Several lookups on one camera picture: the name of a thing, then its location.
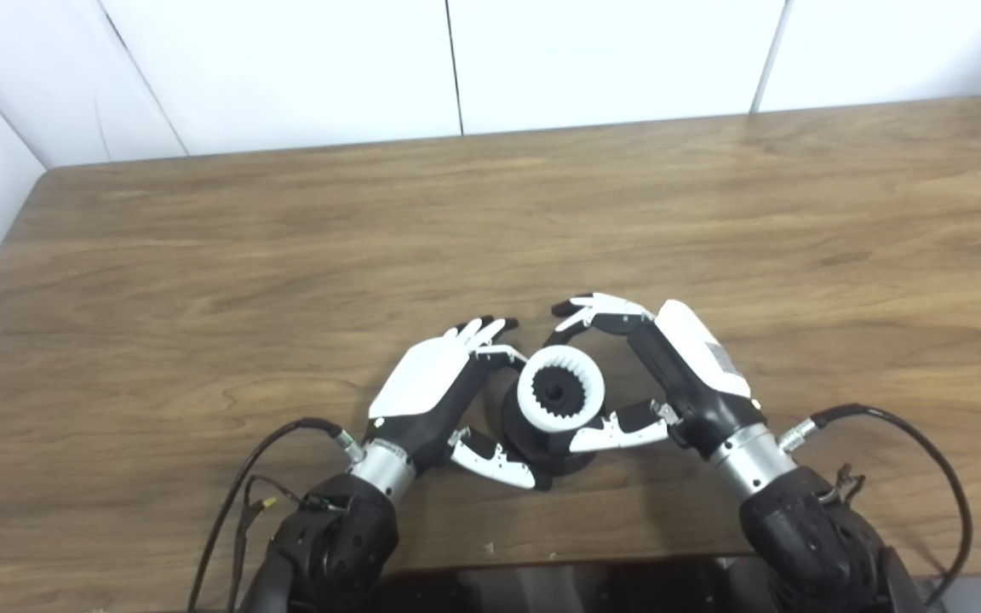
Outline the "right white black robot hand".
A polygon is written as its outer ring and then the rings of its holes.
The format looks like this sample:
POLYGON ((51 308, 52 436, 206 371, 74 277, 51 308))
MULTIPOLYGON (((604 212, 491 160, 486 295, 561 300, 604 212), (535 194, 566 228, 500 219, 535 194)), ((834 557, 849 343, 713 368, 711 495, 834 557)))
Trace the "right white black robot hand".
POLYGON ((627 449, 673 439, 708 461, 739 434, 763 433, 766 418, 750 385, 704 322, 684 302, 667 300, 657 313, 620 296, 577 295, 552 306, 561 318, 546 346, 565 346, 589 329, 623 336, 665 399, 597 415, 583 427, 550 436, 556 451, 627 449))

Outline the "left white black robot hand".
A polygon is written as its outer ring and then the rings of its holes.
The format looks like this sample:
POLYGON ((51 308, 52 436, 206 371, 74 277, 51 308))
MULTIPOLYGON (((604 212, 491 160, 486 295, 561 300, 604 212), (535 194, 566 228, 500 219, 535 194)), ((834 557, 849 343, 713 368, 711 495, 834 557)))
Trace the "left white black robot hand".
POLYGON ((441 463, 514 486, 548 491, 552 477, 501 442, 461 426, 491 373, 521 372, 528 358, 498 339, 514 318, 482 317, 406 350, 367 411, 365 457, 351 473, 398 503, 417 478, 441 463))

